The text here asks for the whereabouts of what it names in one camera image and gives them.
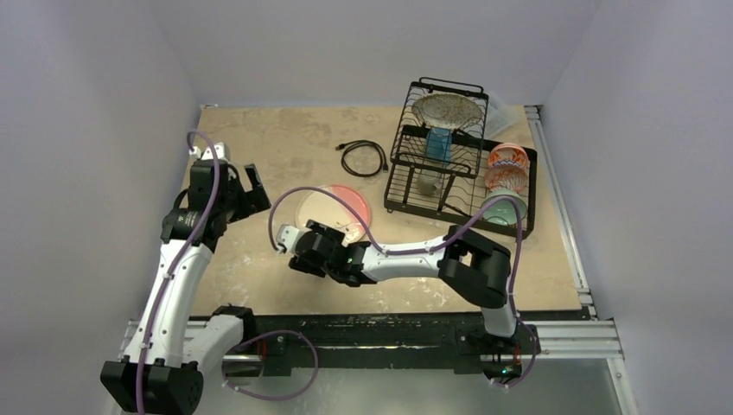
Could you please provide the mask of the grey speckled plate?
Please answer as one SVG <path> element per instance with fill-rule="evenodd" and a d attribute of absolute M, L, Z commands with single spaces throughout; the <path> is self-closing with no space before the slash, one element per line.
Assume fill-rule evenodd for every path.
<path fill-rule="evenodd" d="M 455 93 L 431 93 L 415 100 L 412 113 L 429 127 L 456 130 L 480 124 L 483 112 L 472 99 Z"/>

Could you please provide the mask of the blue polka dot mug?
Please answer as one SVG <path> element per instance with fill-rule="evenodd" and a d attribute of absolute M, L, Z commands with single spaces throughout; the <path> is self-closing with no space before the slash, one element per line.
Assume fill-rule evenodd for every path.
<path fill-rule="evenodd" d="M 426 137 L 424 154 L 434 163 L 448 164 L 451 161 L 452 131 L 431 128 Z"/>

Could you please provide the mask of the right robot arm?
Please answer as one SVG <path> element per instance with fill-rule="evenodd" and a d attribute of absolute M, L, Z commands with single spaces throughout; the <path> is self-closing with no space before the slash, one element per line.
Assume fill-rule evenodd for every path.
<path fill-rule="evenodd" d="M 443 237 L 393 246 L 367 241 L 344 245 L 344 238 L 343 232 L 311 220 L 304 230 L 282 225 L 275 246 L 291 254 L 290 269 L 350 287 L 395 278 L 437 278 L 480 308 L 491 349 L 505 352 L 518 342 L 515 262 L 506 247 L 458 225 Z"/>

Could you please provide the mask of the pink and cream plate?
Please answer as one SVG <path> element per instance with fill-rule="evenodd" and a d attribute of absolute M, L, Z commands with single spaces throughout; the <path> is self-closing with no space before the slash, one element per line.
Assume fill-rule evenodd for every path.
<path fill-rule="evenodd" d="M 371 207 L 360 192 L 340 184 L 324 185 L 320 189 L 344 201 L 367 226 L 370 225 Z M 344 233 L 344 245 L 359 242 L 366 234 L 365 227 L 347 207 L 320 192 L 306 193 L 297 206 L 295 219 L 302 229 L 306 228 L 309 220 L 313 220 Z"/>

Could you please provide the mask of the mint green bowl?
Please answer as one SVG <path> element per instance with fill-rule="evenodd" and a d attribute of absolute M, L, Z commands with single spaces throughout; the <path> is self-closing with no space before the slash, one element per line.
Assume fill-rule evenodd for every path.
<path fill-rule="evenodd" d="M 515 226 L 527 215 L 526 203 L 509 188 L 498 187 L 490 191 L 483 205 L 488 205 L 483 219 L 502 226 Z"/>

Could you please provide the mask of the red geometric pattern bowl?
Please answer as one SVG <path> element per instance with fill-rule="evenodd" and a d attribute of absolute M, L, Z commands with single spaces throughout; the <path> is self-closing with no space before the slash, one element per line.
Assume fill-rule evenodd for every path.
<path fill-rule="evenodd" d="M 528 186 L 529 178 L 521 166 L 511 163 L 497 163 L 488 168 L 484 176 L 484 182 L 491 191 L 506 188 L 515 193 L 521 193 Z"/>

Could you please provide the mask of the small grey mug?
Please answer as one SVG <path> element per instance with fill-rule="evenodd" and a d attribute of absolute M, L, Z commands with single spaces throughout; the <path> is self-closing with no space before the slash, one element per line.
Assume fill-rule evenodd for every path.
<path fill-rule="evenodd" d="M 421 195 L 438 196 L 443 187 L 443 175 L 435 170 L 423 169 L 417 176 L 415 186 Z"/>

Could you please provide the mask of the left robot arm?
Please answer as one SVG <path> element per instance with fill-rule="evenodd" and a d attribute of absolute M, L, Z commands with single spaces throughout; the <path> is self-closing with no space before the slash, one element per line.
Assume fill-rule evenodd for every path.
<path fill-rule="evenodd" d="M 199 282 L 228 225 L 266 211 L 271 203 L 257 168 L 239 170 L 227 160 L 199 160 L 187 188 L 163 219 L 159 266 L 143 316 L 115 361 L 104 363 L 100 380 L 125 412 L 191 414 L 201 401 L 204 379 L 232 349 L 255 348 L 252 311 L 220 306 L 195 335 L 187 332 Z"/>

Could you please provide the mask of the red floral bowl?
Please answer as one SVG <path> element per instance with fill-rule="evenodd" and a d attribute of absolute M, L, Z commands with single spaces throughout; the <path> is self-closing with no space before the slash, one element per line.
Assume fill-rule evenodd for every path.
<path fill-rule="evenodd" d="M 530 160 L 523 147 L 512 143 L 503 143 L 496 145 L 488 154 L 488 167 L 493 167 L 500 163 L 509 163 L 522 169 L 527 169 Z"/>

